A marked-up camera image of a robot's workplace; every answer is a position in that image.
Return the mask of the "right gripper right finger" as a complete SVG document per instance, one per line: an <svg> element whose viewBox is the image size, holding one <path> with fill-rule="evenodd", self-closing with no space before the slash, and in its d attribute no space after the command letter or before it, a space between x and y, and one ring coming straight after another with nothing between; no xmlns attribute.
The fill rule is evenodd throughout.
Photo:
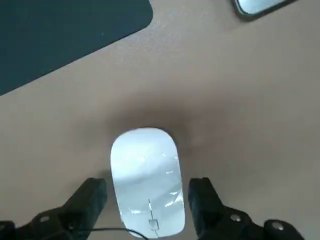
<svg viewBox="0 0 320 240"><path fill-rule="evenodd" d="M188 203L199 240L303 240L290 223L268 219L262 226L238 209L224 205L209 178L191 178Z"/></svg>

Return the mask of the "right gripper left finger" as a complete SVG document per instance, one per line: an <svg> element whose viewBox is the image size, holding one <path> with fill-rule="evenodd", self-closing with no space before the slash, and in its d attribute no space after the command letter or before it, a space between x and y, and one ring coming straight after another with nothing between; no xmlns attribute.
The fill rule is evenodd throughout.
<svg viewBox="0 0 320 240"><path fill-rule="evenodd" d="M60 207L37 214L17 227L11 220L0 222L2 240L86 240L107 202L103 178L87 178Z"/></svg>

